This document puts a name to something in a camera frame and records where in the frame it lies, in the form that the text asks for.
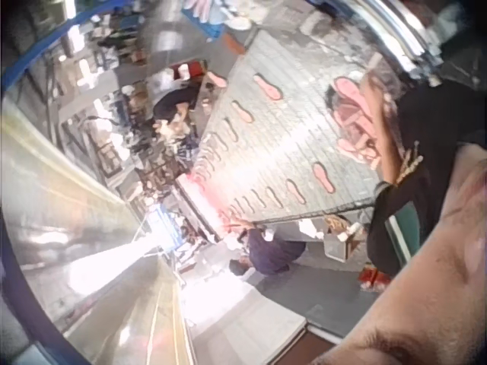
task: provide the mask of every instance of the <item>dark blue shirt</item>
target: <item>dark blue shirt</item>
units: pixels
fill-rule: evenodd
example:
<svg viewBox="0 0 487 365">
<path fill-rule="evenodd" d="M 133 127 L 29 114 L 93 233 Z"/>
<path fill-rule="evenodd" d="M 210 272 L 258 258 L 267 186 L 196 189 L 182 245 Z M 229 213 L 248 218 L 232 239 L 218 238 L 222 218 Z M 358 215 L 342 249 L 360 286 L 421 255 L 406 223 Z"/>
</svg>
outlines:
<svg viewBox="0 0 487 365">
<path fill-rule="evenodd" d="M 288 264 L 298 259 L 306 249 L 304 242 L 288 242 L 274 236 L 264 240 L 260 230 L 248 232 L 249 258 L 253 267 L 264 275 L 274 275 L 289 270 Z"/>
</svg>

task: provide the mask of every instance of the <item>hand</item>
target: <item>hand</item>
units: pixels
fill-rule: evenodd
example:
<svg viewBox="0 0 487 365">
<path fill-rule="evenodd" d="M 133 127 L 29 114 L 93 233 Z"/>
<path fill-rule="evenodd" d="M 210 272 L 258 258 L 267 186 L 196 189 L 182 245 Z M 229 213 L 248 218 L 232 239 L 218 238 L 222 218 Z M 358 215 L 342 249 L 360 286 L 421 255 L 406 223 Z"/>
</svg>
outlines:
<svg viewBox="0 0 487 365">
<path fill-rule="evenodd" d="M 379 81 L 370 74 L 366 74 L 360 84 L 361 93 L 374 116 L 381 115 L 384 110 L 384 92 Z"/>
</svg>

